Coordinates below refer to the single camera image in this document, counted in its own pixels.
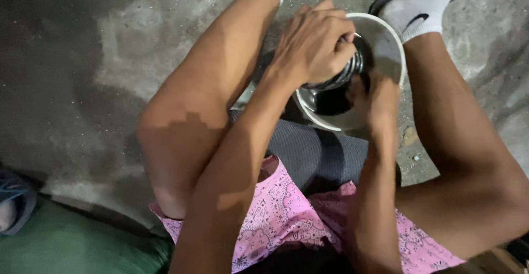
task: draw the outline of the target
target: gray towel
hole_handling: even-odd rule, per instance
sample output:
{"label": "gray towel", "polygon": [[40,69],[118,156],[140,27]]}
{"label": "gray towel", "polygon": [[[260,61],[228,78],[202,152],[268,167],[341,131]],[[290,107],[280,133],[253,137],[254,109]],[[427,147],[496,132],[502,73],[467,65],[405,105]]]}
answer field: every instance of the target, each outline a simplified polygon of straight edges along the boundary
{"label": "gray towel", "polygon": [[[234,122],[241,111],[230,111]],[[367,156],[366,140],[279,120],[268,145],[305,195],[336,190],[349,180],[358,183]]]}

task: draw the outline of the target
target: gray concrete ground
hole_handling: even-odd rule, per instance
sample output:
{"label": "gray concrete ground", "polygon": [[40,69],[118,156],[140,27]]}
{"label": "gray concrete ground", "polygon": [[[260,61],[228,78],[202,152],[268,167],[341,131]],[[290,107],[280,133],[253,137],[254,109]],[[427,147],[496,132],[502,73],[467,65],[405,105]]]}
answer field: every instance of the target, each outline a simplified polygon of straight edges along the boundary
{"label": "gray concrete ground", "polygon": [[[134,138],[165,77],[232,0],[1,0],[0,158],[87,210],[151,227],[153,200]],[[301,4],[285,0],[263,52]],[[366,12],[373,0],[334,0]],[[509,150],[529,173],[529,0],[456,0],[446,46]],[[437,175],[420,141],[406,81],[397,158],[405,184]]]}

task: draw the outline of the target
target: leg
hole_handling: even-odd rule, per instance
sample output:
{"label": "leg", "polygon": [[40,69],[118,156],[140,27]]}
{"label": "leg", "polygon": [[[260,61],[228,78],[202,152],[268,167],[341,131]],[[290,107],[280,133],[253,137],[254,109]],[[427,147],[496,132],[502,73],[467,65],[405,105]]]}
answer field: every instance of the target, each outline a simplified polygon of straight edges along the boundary
{"label": "leg", "polygon": [[162,211],[183,218],[187,200],[247,84],[280,0],[235,0],[202,34],[143,113],[137,137]]}
{"label": "leg", "polygon": [[529,230],[529,181],[439,33],[404,44],[420,140],[441,176],[398,190],[397,208],[466,259]]}

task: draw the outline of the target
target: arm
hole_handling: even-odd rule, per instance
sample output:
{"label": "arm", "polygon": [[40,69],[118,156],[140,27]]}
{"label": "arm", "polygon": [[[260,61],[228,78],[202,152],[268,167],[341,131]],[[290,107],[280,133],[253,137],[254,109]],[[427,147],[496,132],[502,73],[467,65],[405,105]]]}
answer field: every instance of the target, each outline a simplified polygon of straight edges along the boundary
{"label": "arm", "polygon": [[398,86],[376,72],[366,96],[356,77],[355,107],[367,111],[368,155],[348,218],[350,259],[361,273],[402,273],[395,221],[395,154]]}
{"label": "arm", "polygon": [[326,0],[296,14],[239,120],[199,177],[171,263],[173,273],[229,273],[270,136],[290,95],[337,74],[354,54],[345,12]]}

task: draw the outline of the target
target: pink shorts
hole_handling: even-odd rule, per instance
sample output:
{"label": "pink shorts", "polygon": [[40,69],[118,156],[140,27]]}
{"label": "pink shorts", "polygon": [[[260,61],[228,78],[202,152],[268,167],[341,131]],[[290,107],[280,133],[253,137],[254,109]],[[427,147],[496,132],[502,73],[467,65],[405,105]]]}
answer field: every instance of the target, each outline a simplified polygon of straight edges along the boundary
{"label": "pink shorts", "polygon": [[[232,273],[263,260],[285,242],[298,241],[306,246],[324,246],[330,242],[342,252],[347,206],[354,197],[356,186],[348,182],[337,191],[306,198],[277,156],[266,158],[261,168],[271,175],[255,186],[250,209],[235,244]],[[165,217],[156,203],[151,204],[150,209],[176,243],[183,221]],[[432,273],[465,262],[397,210],[395,218],[400,261],[405,274]]]}

